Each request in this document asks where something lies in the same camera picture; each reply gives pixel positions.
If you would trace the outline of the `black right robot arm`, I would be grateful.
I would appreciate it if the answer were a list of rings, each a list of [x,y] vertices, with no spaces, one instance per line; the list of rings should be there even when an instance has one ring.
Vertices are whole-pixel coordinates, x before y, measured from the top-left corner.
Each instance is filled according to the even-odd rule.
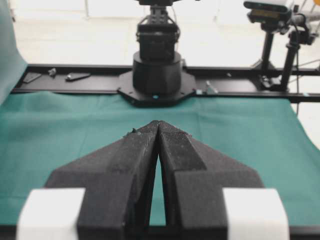
[[[140,93],[168,97],[183,85],[180,28],[169,17],[171,0],[141,0],[150,14],[137,25],[139,51],[133,57],[133,86]],[[157,128],[165,221],[180,240],[229,240],[226,190],[262,188],[258,173],[161,121]]]

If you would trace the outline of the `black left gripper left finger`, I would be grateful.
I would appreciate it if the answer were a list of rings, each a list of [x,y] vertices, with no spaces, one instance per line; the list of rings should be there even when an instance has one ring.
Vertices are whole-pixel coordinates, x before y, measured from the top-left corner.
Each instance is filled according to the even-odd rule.
[[[81,240],[128,240],[149,224],[159,121],[52,171],[47,188],[85,188]]]

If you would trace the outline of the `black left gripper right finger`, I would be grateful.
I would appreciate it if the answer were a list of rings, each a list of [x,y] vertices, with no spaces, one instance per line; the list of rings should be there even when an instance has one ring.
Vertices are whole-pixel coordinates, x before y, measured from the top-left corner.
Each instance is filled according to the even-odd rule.
[[[158,142],[166,224],[180,240],[226,240],[223,188],[263,188],[257,171],[165,121]]]

